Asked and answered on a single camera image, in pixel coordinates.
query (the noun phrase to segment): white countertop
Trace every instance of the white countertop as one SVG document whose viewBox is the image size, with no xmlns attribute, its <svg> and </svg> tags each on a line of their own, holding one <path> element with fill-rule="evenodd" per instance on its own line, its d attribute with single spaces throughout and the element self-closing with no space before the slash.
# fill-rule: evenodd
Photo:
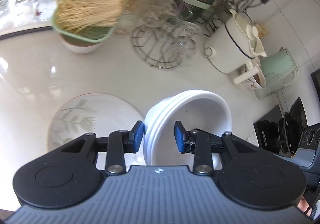
<svg viewBox="0 0 320 224">
<path fill-rule="evenodd" d="M 90 92 L 118 96 L 143 116 L 156 103 L 188 89 L 217 93 L 228 103 L 233 133 L 258 145 L 253 122 L 270 111 L 276 95 L 259 101 L 254 91 L 234 85 L 199 52 L 188 68 L 150 67 L 133 51 L 130 38 L 115 36 L 89 54 L 74 54 L 54 31 L 0 41 L 0 209 L 15 211 L 15 172 L 46 153 L 46 132 L 59 107 Z"/>
</svg>

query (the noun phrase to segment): metal screw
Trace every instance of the metal screw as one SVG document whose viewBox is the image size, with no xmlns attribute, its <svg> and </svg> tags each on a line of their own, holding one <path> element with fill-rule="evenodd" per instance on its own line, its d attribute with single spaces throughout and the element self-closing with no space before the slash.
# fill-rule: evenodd
<svg viewBox="0 0 320 224">
<path fill-rule="evenodd" d="M 121 165 L 118 165 L 118 164 L 113 164 L 113 165 L 110 165 L 108 167 L 108 171 L 110 173 L 120 173 L 123 171 L 123 167 Z"/>
<path fill-rule="evenodd" d="M 206 164 L 201 164 L 196 167 L 198 173 L 209 173 L 211 170 L 212 168 Z"/>
</svg>

